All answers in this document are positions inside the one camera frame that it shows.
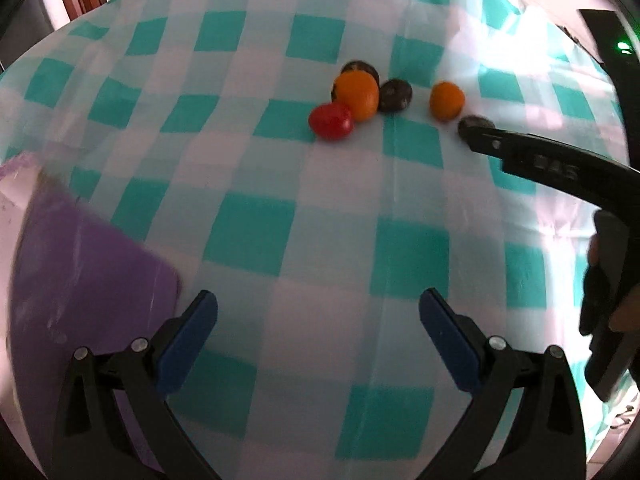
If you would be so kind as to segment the orange tangerine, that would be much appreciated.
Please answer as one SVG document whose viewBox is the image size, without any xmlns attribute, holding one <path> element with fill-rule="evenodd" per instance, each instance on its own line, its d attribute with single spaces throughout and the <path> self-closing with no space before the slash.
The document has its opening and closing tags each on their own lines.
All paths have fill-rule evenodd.
<svg viewBox="0 0 640 480">
<path fill-rule="evenodd" d="M 450 81 L 441 81 L 432 88 L 428 107 L 439 122 L 450 122 L 457 118 L 465 106 L 463 90 Z"/>
<path fill-rule="evenodd" d="M 334 79 L 331 96 L 350 109 L 355 122 L 366 122 L 378 111 L 380 87 L 369 73 L 350 70 Z"/>
</svg>

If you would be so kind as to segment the dark brown fruit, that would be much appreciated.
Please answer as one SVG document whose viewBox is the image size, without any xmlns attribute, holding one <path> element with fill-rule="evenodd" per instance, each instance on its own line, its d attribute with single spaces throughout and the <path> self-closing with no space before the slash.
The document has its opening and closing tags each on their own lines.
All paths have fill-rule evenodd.
<svg viewBox="0 0 640 480">
<path fill-rule="evenodd" d="M 342 68 L 341 73 L 363 72 L 369 74 L 376 84 L 380 84 L 380 75 L 378 71 L 369 63 L 361 60 L 352 60 L 347 62 Z"/>
<path fill-rule="evenodd" d="M 488 118 L 480 115 L 466 115 L 458 122 L 457 132 L 463 142 L 468 140 L 469 130 L 471 128 L 491 128 L 495 129 L 496 125 Z"/>
<path fill-rule="evenodd" d="M 385 81 L 378 92 L 378 111 L 385 114 L 402 112 L 412 101 L 412 87 L 399 78 Z"/>
</svg>

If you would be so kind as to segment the dark brown fruit back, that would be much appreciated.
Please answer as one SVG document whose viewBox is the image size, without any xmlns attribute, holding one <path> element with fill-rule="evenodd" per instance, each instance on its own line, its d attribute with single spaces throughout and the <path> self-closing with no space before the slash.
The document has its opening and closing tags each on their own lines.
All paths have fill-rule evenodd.
<svg viewBox="0 0 640 480">
<path fill-rule="evenodd" d="M 361 60 L 352 60 L 347 62 L 342 68 L 341 73 L 363 72 L 369 74 L 376 84 L 380 84 L 380 75 L 378 71 L 369 63 Z"/>
</svg>

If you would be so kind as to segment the red cherry tomato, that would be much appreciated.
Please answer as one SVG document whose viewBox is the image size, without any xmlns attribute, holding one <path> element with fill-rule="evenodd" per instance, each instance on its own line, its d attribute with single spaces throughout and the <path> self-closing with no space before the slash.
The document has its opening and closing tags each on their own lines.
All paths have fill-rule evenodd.
<svg viewBox="0 0 640 480">
<path fill-rule="evenodd" d="M 343 103 L 331 102 L 317 106 L 308 116 L 311 131 L 327 141 L 347 138 L 354 130 L 352 111 Z"/>
</svg>

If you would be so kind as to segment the purple cardboard box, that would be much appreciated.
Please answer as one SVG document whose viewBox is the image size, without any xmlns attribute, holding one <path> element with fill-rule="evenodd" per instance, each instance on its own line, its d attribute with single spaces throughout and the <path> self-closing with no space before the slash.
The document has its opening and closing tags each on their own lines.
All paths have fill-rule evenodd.
<svg viewBox="0 0 640 480">
<path fill-rule="evenodd" d="M 178 273 L 81 203 L 32 153 L 1 166 L 1 337 L 40 466 L 73 352 L 117 352 L 175 312 Z"/>
</svg>

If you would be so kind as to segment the teal white checkered tablecloth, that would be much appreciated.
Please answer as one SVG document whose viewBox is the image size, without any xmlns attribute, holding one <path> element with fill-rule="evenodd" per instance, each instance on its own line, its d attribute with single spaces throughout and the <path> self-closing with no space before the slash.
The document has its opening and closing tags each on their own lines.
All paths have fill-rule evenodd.
<svg viewBox="0 0 640 480">
<path fill-rule="evenodd" d="M 349 61 L 402 112 L 327 141 Z M 502 172 L 428 111 L 439 81 L 497 126 L 625 160 L 612 82 L 518 0 L 112 0 L 1 77 L 1 153 L 209 289 L 218 323 L 171 408 L 226 479 L 412 479 L 469 403 L 420 293 L 513 347 L 558 344 L 593 443 L 610 409 L 578 333 L 593 209 Z"/>
</svg>

